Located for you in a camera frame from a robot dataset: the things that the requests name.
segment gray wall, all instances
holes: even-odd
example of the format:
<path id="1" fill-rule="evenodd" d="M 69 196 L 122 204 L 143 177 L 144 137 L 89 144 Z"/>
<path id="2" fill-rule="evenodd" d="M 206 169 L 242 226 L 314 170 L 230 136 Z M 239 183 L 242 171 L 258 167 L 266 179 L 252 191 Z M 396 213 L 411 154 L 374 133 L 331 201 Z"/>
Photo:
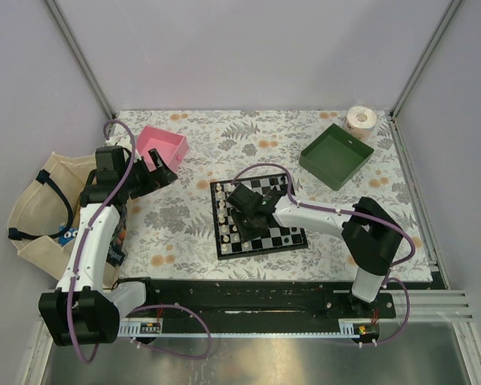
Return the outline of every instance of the gray wall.
<path id="1" fill-rule="evenodd" d="M 390 108 L 449 0 L 59 0 L 115 110 Z"/>
<path id="2" fill-rule="evenodd" d="M 481 335 L 481 0 L 465 2 L 398 122 L 454 288 Z"/>
<path id="3" fill-rule="evenodd" d="M 55 280 L 16 256 L 6 221 L 52 151 L 92 153 L 104 117 L 41 0 L 0 0 L 0 384 L 18 378 Z"/>

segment black strap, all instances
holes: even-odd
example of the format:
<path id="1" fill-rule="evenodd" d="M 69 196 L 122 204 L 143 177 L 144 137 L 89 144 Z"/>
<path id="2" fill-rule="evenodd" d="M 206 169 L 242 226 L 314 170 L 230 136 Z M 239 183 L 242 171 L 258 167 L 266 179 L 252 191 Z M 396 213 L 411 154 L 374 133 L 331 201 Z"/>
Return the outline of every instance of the black strap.
<path id="1" fill-rule="evenodd" d="M 64 205 L 66 206 L 67 210 L 67 223 L 64 229 L 59 231 L 58 233 L 51 234 L 48 237 L 50 238 L 59 238 L 66 231 L 68 231 L 71 228 L 71 225 L 73 224 L 73 209 L 71 208 L 70 202 L 67 201 L 66 197 L 64 196 L 63 192 L 61 189 L 58 187 L 58 185 L 50 178 L 50 173 L 47 170 L 41 170 L 38 174 L 38 176 L 35 178 L 37 182 L 40 184 L 48 184 L 52 190 L 55 191 L 55 193 L 61 198 L 63 201 Z M 21 241 L 22 239 L 38 239 L 39 237 L 43 237 L 43 235 L 30 235 L 28 233 L 24 233 L 23 231 L 19 231 L 15 227 L 11 227 L 9 229 L 9 235 L 7 236 L 9 239 L 12 239 L 14 241 Z"/>

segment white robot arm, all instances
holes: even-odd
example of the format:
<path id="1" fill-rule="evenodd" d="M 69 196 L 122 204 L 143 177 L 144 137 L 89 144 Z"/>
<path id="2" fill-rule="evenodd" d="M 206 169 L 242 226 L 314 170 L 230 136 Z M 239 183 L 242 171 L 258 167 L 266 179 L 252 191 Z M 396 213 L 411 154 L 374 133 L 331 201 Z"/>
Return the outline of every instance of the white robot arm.
<path id="1" fill-rule="evenodd" d="M 156 191 L 177 178 L 153 149 L 149 154 L 156 170 L 150 172 L 141 158 L 132 164 L 125 183 L 116 190 L 119 180 L 126 175 L 124 153 L 125 149 L 120 146 L 96 150 L 96 170 L 87 178 L 80 197 L 79 233 L 70 261 L 55 292 L 44 293 L 39 299 L 39 312 L 56 345 L 71 345 L 73 331 L 82 344 L 114 342 L 120 320 L 146 301 L 146 286 L 142 282 L 124 282 L 110 293 L 103 292 L 103 269 L 109 245 L 129 198 Z M 101 207 L 114 191 L 117 192 L 108 204 Z M 88 228 L 95 215 L 98 216 Z"/>
<path id="2" fill-rule="evenodd" d="M 328 205 L 315 201 L 293 203 L 285 192 L 270 190 L 264 197 L 244 184 L 238 184 L 227 201 L 234 207 L 233 220 L 242 241 L 259 237 L 270 221 L 282 227 L 298 227 L 327 233 L 342 239 L 358 265 L 351 293 L 370 303 L 378 295 L 383 280 L 402 240 L 402 235 L 386 226 L 344 212 L 359 211 L 390 222 L 394 220 L 374 200 L 363 197 L 355 205 Z M 327 208 L 331 212 L 315 208 Z"/>

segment green tray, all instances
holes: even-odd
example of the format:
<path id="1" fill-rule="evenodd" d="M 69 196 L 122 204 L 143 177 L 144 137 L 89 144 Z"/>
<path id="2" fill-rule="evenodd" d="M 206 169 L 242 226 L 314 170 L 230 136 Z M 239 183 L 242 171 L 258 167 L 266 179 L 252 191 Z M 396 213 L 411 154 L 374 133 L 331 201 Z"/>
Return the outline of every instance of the green tray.
<path id="1" fill-rule="evenodd" d="M 301 152 L 299 164 L 338 191 L 373 152 L 373 148 L 332 124 Z"/>

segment floral mat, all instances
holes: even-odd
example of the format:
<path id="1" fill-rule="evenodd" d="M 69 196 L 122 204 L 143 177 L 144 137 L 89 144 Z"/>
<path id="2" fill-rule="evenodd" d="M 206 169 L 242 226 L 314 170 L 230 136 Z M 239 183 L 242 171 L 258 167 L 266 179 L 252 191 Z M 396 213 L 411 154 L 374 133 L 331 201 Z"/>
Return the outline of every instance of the floral mat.
<path id="1" fill-rule="evenodd" d="M 309 248 L 217 261 L 209 184 L 233 178 L 260 162 L 282 164 L 293 175 L 296 195 L 317 202 L 356 203 L 374 198 L 414 239 L 415 257 L 393 275 L 428 282 L 431 273 L 394 141 L 384 111 L 367 144 L 369 162 L 335 192 L 299 164 L 300 152 L 345 111 L 122 111 L 120 120 L 139 135 L 144 126 L 187 136 L 189 151 L 179 180 L 135 200 L 129 213 L 122 277 L 175 279 L 270 279 L 352 281 L 356 265 L 342 240 L 307 231 Z M 125 131 L 115 127 L 113 140 Z M 257 168 L 246 176 L 278 172 Z M 403 241 L 397 257 L 409 251 Z"/>

